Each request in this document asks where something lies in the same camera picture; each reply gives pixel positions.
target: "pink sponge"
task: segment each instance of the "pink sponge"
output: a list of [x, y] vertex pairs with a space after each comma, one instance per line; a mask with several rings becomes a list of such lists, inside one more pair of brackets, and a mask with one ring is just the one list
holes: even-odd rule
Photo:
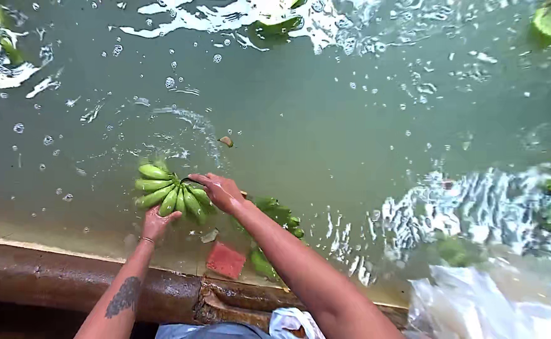
[[245, 261], [245, 256], [216, 241], [206, 259], [206, 268], [226, 277], [237, 279]]

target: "concrete ledge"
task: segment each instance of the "concrete ledge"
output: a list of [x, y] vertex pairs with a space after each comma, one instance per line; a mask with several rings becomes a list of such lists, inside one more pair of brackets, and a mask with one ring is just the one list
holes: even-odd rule
[[[0, 244], [0, 301], [90, 312], [121, 265]], [[151, 268], [140, 296], [137, 319], [188, 324], [238, 321], [267, 330], [270, 312], [290, 306], [304, 308], [285, 289]], [[397, 327], [405, 326], [407, 309], [376, 306]]]

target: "plastic bag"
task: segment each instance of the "plastic bag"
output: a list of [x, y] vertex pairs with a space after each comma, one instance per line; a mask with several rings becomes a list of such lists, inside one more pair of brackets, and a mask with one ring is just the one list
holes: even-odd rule
[[309, 312], [296, 307], [279, 308], [271, 314], [270, 335], [275, 339], [298, 339], [289, 330], [304, 329], [306, 339], [325, 339]]
[[[430, 266], [436, 285], [428, 279], [411, 281], [406, 336], [551, 339], [551, 284], [521, 279], [523, 274], [503, 261], [492, 266], [490, 274], [474, 267]], [[512, 291], [511, 298], [498, 284]]]

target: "tattoo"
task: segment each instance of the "tattoo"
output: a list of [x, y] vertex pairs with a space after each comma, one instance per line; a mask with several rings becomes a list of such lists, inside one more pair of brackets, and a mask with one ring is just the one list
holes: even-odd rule
[[106, 308], [105, 317], [110, 319], [119, 314], [123, 309], [131, 307], [135, 313], [135, 304], [142, 288], [142, 283], [138, 277], [128, 277], [125, 279], [119, 291], [112, 298]]

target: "blue pants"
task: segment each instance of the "blue pants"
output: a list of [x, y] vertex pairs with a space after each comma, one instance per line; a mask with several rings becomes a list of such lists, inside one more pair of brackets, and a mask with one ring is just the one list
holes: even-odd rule
[[160, 325], [155, 339], [270, 339], [256, 326], [220, 323], [207, 326]]

